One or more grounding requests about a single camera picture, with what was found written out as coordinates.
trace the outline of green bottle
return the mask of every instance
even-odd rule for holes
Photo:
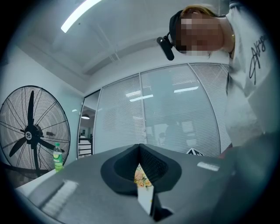
[[[56,172],[63,169],[62,151],[60,149],[60,143],[58,142],[55,143],[55,147],[53,149],[53,161]]]

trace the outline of hair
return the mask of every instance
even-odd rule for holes
[[[218,17],[218,15],[211,9],[212,7],[207,4],[193,4],[189,5],[183,9],[181,12],[180,18],[186,16],[187,14],[193,13],[194,11],[199,11],[201,14],[205,14],[211,17]]]

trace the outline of wire fan cage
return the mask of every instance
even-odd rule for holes
[[[12,92],[0,110],[0,146],[10,165],[30,178],[53,170],[55,142],[60,143],[64,164],[70,129],[59,102],[36,86]]]

